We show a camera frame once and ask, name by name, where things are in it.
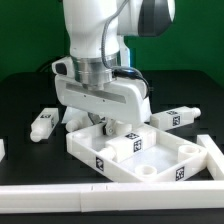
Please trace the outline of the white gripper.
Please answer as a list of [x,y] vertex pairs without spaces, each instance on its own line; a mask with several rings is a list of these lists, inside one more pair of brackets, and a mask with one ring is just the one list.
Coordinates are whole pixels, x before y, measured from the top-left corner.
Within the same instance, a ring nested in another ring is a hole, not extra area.
[[106,135],[115,132],[115,120],[137,126],[151,115],[149,98],[145,97],[146,87],[141,80],[117,78],[105,84],[103,90],[95,91],[85,89],[72,78],[57,75],[55,86],[60,103],[89,112],[93,124],[101,122],[100,116],[108,118]]

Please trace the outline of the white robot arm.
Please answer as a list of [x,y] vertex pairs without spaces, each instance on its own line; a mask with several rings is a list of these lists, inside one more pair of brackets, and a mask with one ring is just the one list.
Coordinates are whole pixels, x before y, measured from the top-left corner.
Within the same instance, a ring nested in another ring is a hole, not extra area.
[[159,36],[172,24],[175,0],[63,0],[70,55],[52,64],[61,104],[106,120],[139,125],[151,115],[149,84],[130,66],[125,36]]

